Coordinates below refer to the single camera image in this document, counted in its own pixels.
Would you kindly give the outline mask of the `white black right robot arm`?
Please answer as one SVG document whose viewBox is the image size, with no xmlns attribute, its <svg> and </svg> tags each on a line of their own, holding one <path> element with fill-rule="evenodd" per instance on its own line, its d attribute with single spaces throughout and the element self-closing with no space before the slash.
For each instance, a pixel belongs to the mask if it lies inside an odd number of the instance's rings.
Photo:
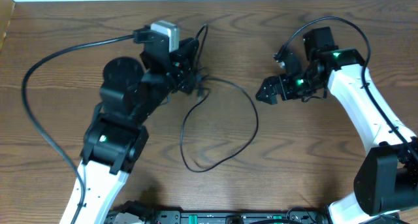
<svg viewBox="0 0 418 224">
<path fill-rule="evenodd" d="M 285 73 L 265 78 L 256 99 L 276 104 L 304 102 L 323 89 L 338 99 L 355 126 L 366 157 L 354 179 L 354 191 L 328 205 L 318 223 L 367 223 L 393 217 L 417 206 L 417 135 L 391 110 L 370 76 L 365 60 L 354 49 L 340 49 L 329 27 L 303 36 L 306 58 L 285 49 L 274 58 Z"/>
</svg>

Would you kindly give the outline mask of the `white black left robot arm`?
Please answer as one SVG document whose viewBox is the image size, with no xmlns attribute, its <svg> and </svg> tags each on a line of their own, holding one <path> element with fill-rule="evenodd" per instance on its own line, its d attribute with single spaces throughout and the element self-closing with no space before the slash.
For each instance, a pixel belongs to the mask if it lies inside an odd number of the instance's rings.
<svg viewBox="0 0 418 224">
<path fill-rule="evenodd" d="M 84 135 L 81 180 L 61 223 L 104 223 L 148 140 L 144 122 L 172 92 L 193 91 L 198 49 L 198 39 L 182 40 L 174 51 L 161 39 L 146 44 L 140 59 L 117 57 L 105 65 L 101 102 Z"/>
</svg>

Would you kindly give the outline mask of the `wooden side panel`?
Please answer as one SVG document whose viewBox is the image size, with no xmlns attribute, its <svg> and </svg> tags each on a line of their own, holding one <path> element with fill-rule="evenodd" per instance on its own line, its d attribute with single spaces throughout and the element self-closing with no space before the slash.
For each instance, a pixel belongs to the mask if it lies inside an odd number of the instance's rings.
<svg viewBox="0 0 418 224">
<path fill-rule="evenodd" d="M 7 30 L 15 9 L 14 0 L 0 0 L 0 48 L 3 47 L 7 37 Z"/>
</svg>

